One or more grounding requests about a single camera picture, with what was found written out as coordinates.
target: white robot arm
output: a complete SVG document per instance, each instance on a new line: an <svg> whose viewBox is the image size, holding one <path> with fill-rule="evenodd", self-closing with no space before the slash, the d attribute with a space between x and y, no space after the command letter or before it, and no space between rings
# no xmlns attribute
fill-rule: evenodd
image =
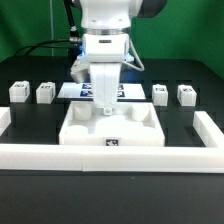
<svg viewBox="0 0 224 224"><path fill-rule="evenodd" d="M89 72L93 100L97 107L103 108L105 115L112 115L116 105L121 66L127 64L130 46L140 62L126 31L131 26L130 18L138 15L142 2L79 0L83 12L83 54L73 64L71 76L80 82L84 81L80 77ZM141 62L136 69L144 70Z"/></svg>

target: black cable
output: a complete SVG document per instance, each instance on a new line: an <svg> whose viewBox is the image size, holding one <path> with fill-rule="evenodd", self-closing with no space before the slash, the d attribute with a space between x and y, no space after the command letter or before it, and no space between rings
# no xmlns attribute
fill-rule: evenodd
<svg viewBox="0 0 224 224"><path fill-rule="evenodd" d="M70 26L70 34L72 37L79 37L79 32L76 29L75 20L73 18L72 9L71 9L72 1L71 0L64 0L65 11L68 18L68 23Z"/></svg>
<svg viewBox="0 0 224 224"><path fill-rule="evenodd" d="M47 45L47 44L56 44L56 43L69 43L69 40L68 39L59 39L59 40L44 41L44 42L41 42L37 45L32 46L24 55L28 56L31 52L33 52L39 46L43 46L43 45Z"/></svg>
<svg viewBox="0 0 224 224"><path fill-rule="evenodd" d="M18 51L16 51L16 53L14 54L14 56L17 56L21 51L23 51L24 49L27 49L27 48L33 48L35 47L38 47L38 48L57 48L57 49L67 49L68 47L64 47L64 46L45 46L45 45L30 45L30 46L25 46L25 47L22 47L20 48Z"/></svg>

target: black table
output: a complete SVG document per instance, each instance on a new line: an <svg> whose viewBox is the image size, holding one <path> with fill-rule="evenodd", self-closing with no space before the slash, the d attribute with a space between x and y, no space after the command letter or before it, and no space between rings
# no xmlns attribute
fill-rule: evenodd
<svg viewBox="0 0 224 224"><path fill-rule="evenodd" d="M156 107L166 146L203 147L192 127L194 111L206 111L224 130L224 80L198 61L145 60L145 72L132 69L121 74L122 83L141 83L152 101L152 85L168 88L168 107ZM13 57L0 64L0 106L10 106L12 123L0 137L0 143L58 144L58 133L71 100L55 99L50 105L36 103L41 82L56 83L57 94L63 82L71 82L71 62L61 57ZM9 102L8 89L15 81L27 80L31 96L26 103ZM192 85L197 92L196 107L182 107L177 86Z"/></svg>
<svg viewBox="0 0 224 224"><path fill-rule="evenodd" d="M151 101L153 84L165 84L168 107L156 107L166 146L203 147L192 128L195 110L205 110L224 130L224 81L191 60L145 60L146 71L122 72L121 82L141 83ZM53 81L57 93L69 77L66 58L14 57L0 64L0 106L10 106L12 123L1 143L57 144L69 101L37 105L41 82ZM30 81L26 103L9 103L8 89L18 80ZM192 85L196 107L181 107L179 84ZM82 173L0 171L0 223L3 224L223 224L223 174Z"/></svg>

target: green wall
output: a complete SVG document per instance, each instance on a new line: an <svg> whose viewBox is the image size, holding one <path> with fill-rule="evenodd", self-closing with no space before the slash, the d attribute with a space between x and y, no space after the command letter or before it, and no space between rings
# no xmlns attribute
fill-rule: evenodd
<svg viewBox="0 0 224 224"><path fill-rule="evenodd" d="M20 47L68 38L62 0L0 0L0 61ZM142 58L187 58L204 62L224 78L224 0L168 0L153 19L134 19L132 39ZM38 50L37 55L51 55ZM67 55L55 50L55 55Z"/></svg>

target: white container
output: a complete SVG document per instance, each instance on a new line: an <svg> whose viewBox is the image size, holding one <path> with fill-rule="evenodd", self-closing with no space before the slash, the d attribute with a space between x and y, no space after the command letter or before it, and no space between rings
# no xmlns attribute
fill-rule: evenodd
<svg viewBox="0 0 224 224"><path fill-rule="evenodd" d="M55 83L43 82L36 90L37 103L50 104L55 97Z"/></svg>
<svg viewBox="0 0 224 224"><path fill-rule="evenodd" d="M165 85L152 86L152 101L154 106L167 106L168 91Z"/></svg>
<svg viewBox="0 0 224 224"><path fill-rule="evenodd" d="M77 108L79 115L83 108L84 119L77 116ZM157 147L164 143L152 103L118 102L113 115L105 116L93 102L73 101L59 133L60 145Z"/></svg>
<svg viewBox="0 0 224 224"><path fill-rule="evenodd" d="M194 107L196 104L197 93L192 86L179 85L177 90L177 99L181 106Z"/></svg>
<svg viewBox="0 0 224 224"><path fill-rule="evenodd" d="M30 83L28 81L16 81L9 89L11 103L24 103L30 95Z"/></svg>
<svg viewBox="0 0 224 224"><path fill-rule="evenodd" d="M11 123L9 107L0 107L0 136Z"/></svg>

